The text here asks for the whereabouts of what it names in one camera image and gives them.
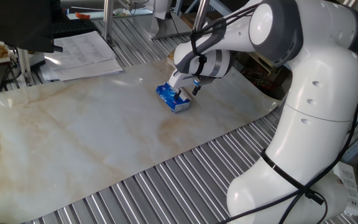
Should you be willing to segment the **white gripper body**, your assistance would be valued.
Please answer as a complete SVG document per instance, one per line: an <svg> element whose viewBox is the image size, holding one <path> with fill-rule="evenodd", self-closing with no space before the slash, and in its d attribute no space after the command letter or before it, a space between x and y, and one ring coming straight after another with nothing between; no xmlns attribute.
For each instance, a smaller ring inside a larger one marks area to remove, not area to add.
<svg viewBox="0 0 358 224"><path fill-rule="evenodd" d="M174 69L168 80L168 84L174 89L179 89L181 87L192 85L195 78L196 76L192 74L181 73L177 69Z"/></svg>

